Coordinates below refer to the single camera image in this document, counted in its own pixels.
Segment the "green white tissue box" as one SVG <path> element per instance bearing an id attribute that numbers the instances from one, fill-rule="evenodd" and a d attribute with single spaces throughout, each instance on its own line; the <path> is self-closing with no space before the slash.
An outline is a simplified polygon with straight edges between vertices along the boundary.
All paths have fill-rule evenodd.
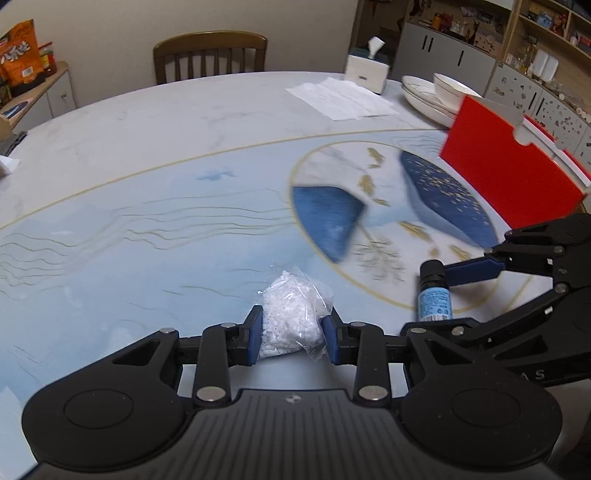
<path id="1" fill-rule="evenodd" d="M 389 60 L 380 53 L 385 45 L 379 37 L 372 37 L 367 48 L 353 47 L 346 60 L 344 79 L 381 95 L 390 72 Z"/>

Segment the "orange snack bag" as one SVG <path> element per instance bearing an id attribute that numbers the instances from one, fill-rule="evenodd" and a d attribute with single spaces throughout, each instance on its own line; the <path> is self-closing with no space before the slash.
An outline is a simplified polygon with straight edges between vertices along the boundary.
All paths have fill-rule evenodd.
<path id="1" fill-rule="evenodd" d="M 32 19 L 19 22 L 1 37 L 1 70 L 11 90 L 44 81 Z"/>

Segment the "wooden chair far side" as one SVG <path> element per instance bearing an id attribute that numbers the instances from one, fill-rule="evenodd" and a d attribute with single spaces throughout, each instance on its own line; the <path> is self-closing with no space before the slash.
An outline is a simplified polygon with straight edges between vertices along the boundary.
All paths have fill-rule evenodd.
<path id="1" fill-rule="evenodd" d="M 267 45 L 265 36 L 247 31 L 216 30 L 171 37 L 152 49 L 156 84 L 263 72 Z"/>

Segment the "white wall cabinets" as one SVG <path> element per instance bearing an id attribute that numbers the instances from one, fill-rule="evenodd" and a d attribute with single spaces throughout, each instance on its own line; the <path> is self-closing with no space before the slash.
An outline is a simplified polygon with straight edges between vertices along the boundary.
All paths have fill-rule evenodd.
<path id="1" fill-rule="evenodd" d="M 411 1 L 392 75 L 441 73 L 530 116 L 590 164 L 587 1 Z"/>

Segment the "bag of white beads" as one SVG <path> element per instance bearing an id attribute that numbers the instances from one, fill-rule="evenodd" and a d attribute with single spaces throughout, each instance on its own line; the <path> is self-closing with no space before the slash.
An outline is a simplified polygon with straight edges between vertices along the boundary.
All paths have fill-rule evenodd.
<path id="1" fill-rule="evenodd" d="M 314 361 L 325 354 L 322 319 L 331 315 L 334 292 L 301 270 L 283 272 L 260 292 L 263 333 L 259 360 L 304 351 Z"/>

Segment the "white paper napkins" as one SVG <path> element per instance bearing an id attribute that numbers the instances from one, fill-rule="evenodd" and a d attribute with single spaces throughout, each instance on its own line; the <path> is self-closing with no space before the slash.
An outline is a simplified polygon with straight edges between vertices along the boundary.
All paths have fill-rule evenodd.
<path id="1" fill-rule="evenodd" d="M 399 114 L 392 102 L 346 80 L 327 78 L 321 83 L 304 83 L 287 88 L 287 92 L 332 121 Z"/>

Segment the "white sideboard cabinet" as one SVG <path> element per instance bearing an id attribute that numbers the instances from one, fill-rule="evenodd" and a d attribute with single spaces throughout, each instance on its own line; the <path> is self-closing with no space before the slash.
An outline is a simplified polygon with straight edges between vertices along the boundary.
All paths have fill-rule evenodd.
<path id="1" fill-rule="evenodd" d="M 1 120 L 14 132 L 29 131 L 76 108 L 69 66 L 58 61 L 55 74 L 1 108 Z"/>

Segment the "red cardboard shoe box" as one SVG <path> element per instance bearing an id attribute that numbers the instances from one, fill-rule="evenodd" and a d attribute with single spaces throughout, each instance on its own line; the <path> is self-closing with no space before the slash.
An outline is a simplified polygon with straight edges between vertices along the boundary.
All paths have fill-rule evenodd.
<path id="1" fill-rule="evenodd" d="M 513 229 L 565 217 L 590 193 L 590 173 L 529 117 L 466 96 L 440 156 Z"/>

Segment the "red jar on sideboard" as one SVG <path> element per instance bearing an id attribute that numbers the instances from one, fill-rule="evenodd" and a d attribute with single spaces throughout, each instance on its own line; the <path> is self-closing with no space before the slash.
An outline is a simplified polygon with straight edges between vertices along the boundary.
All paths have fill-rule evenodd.
<path id="1" fill-rule="evenodd" d="M 53 52 L 53 43 L 47 42 L 39 46 L 39 54 L 46 77 L 50 77 L 57 71 L 56 61 Z"/>

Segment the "small blue label bottle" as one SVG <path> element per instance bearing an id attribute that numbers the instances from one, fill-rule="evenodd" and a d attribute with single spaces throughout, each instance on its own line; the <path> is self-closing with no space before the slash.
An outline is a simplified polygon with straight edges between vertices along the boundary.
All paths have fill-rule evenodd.
<path id="1" fill-rule="evenodd" d="M 425 261 L 420 267 L 418 318 L 420 322 L 453 318 L 446 272 L 443 263 L 439 260 Z"/>

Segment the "white bowl black rim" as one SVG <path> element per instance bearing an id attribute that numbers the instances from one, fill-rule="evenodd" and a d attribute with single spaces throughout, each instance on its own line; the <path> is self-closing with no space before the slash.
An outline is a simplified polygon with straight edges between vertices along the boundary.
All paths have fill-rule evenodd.
<path id="1" fill-rule="evenodd" d="M 435 73 L 433 78 L 436 96 L 454 114 L 459 112 L 466 97 L 481 97 L 478 92 L 449 76 Z"/>

